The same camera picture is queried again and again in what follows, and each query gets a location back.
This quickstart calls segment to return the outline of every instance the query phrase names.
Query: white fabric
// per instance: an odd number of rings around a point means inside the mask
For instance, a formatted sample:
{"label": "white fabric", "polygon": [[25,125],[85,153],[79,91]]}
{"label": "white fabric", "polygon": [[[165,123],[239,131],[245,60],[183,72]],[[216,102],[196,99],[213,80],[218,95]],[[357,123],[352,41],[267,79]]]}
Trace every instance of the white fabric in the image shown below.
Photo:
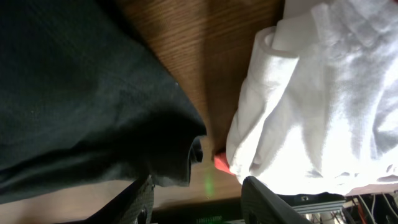
{"label": "white fabric", "polygon": [[226,143],[277,194],[398,182],[398,4],[336,0],[257,33]]}

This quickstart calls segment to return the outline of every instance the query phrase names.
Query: white wire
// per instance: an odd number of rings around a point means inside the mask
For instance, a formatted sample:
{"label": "white wire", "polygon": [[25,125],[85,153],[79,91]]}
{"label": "white wire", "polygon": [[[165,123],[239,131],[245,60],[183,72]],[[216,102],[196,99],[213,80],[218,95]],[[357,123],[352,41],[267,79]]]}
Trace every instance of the white wire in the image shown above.
{"label": "white wire", "polygon": [[392,213],[398,218],[398,215],[396,214],[396,212],[394,211],[394,209],[392,209],[392,207],[391,207],[391,205],[390,205],[390,202],[388,201],[386,195],[385,195],[384,193],[382,193],[382,194],[383,194],[383,197],[384,197],[384,199],[386,200],[386,202],[387,202],[387,204],[388,204],[388,207],[390,207]]}
{"label": "white wire", "polygon": [[[363,206],[365,207],[365,209],[368,211],[368,214],[371,214],[371,211],[369,211],[369,208],[368,208],[368,206],[366,205],[366,203],[365,203],[365,201],[363,200],[363,198],[359,195],[358,196],[359,197],[359,199],[361,200],[361,202],[362,202],[362,204],[363,204]],[[374,221],[374,218],[373,218],[373,215],[371,214],[371,220],[372,220],[372,223],[373,224],[376,224],[376,222]]]}
{"label": "white wire", "polygon": [[374,217],[374,215],[373,215],[373,211],[374,211],[374,204],[376,203],[376,195],[373,195],[373,203],[372,203],[372,216]]}

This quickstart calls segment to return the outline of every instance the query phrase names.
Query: red fabric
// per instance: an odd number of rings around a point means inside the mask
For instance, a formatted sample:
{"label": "red fabric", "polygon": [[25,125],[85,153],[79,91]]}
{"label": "red fabric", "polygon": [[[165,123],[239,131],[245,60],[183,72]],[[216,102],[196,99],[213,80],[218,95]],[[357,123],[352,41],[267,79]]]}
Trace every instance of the red fabric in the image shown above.
{"label": "red fabric", "polygon": [[226,160],[226,153],[225,152],[220,152],[217,153],[214,156],[214,166],[221,171],[224,171],[226,173],[229,173],[231,175],[234,175],[229,171],[229,164],[228,161]]}

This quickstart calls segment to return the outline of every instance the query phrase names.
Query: black cloth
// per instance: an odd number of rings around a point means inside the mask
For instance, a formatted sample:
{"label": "black cloth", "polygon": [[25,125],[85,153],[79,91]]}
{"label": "black cloth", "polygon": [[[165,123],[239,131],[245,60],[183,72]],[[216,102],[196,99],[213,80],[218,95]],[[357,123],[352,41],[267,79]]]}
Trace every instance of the black cloth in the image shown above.
{"label": "black cloth", "polygon": [[93,0],[0,1],[0,203],[152,175],[186,186],[205,127]]}

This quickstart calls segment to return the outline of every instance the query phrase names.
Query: white cloth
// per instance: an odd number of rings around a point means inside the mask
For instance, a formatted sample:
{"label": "white cloth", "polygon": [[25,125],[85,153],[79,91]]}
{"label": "white cloth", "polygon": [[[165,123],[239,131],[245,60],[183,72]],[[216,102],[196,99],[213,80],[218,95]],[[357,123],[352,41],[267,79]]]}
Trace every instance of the white cloth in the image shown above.
{"label": "white cloth", "polygon": [[226,143],[277,194],[398,182],[398,4],[336,0],[257,33]]}

